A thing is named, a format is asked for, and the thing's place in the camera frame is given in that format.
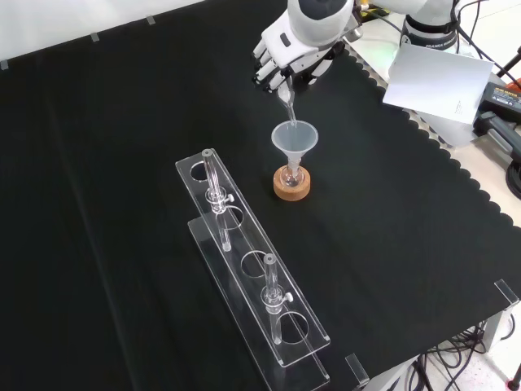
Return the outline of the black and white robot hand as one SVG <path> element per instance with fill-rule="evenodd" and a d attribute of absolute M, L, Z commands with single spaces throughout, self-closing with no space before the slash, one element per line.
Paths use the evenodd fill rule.
<path fill-rule="evenodd" d="M 291 31 L 287 14 L 281 15 L 261 34 L 252 51 L 255 60 L 253 82 L 273 93 L 291 82 L 305 90 L 323 76 L 345 50 L 339 38 L 325 46 L 310 46 Z"/>

